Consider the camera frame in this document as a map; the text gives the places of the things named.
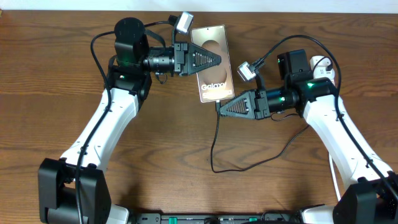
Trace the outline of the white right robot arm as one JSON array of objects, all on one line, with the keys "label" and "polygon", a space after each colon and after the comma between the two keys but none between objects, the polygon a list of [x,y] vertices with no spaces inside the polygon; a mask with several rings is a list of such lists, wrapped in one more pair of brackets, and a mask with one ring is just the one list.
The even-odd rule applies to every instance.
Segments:
[{"label": "white right robot arm", "polygon": [[242,92],[218,116],[265,119],[295,109],[320,137],[337,166],[345,192],[335,206],[313,205],[290,217],[296,223],[397,223],[397,174],[370,147],[345,110],[329,57],[307,59],[304,50],[277,57],[284,85]]}]

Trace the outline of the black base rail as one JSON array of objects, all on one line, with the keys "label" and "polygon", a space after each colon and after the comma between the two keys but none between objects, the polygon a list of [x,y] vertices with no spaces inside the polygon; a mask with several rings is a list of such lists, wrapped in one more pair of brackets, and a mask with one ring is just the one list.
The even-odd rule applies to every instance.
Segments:
[{"label": "black base rail", "polygon": [[127,224],[239,224],[239,223],[303,223],[299,215],[266,212],[263,214],[133,214]]}]

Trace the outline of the gold Galaxy smartphone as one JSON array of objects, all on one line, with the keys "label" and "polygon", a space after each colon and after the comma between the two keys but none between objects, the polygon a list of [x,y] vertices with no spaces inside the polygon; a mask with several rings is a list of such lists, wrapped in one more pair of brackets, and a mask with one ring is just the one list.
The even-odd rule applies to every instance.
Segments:
[{"label": "gold Galaxy smartphone", "polygon": [[191,41],[221,57],[221,63],[197,73],[200,101],[207,103],[234,97],[226,27],[217,25],[191,31]]}]

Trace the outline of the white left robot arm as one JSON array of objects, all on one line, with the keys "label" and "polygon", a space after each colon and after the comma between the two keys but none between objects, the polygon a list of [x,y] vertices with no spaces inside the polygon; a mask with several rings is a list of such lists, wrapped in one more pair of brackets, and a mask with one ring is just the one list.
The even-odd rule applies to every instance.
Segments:
[{"label": "white left robot arm", "polygon": [[199,45],[165,40],[135,17],[113,29],[115,55],[101,70],[101,101],[78,139],[59,159],[38,169],[42,223],[132,223],[130,211],[115,205],[105,179],[108,163],[124,129],[146,100],[153,78],[192,75],[221,63]]}]

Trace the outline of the white power strip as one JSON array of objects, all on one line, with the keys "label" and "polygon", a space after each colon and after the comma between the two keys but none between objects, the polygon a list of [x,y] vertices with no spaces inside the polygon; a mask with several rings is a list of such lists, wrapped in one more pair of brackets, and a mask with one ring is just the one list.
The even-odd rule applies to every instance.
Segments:
[{"label": "white power strip", "polygon": [[335,71],[333,69],[333,61],[330,57],[316,55],[310,59],[310,68],[314,79],[329,78],[332,84],[335,84]]}]

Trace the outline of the white USB charger plug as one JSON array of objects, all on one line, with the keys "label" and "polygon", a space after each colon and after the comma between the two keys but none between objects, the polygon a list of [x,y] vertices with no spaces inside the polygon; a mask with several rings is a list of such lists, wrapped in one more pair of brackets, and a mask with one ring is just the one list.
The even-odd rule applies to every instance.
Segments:
[{"label": "white USB charger plug", "polygon": [[320,75],[323,77],[334,77],[335,76],[335,71],[333,69],[333,65],[329,64],[329,65],[325,65],[325,66],[321,66],[319,67],[319,72]]}]

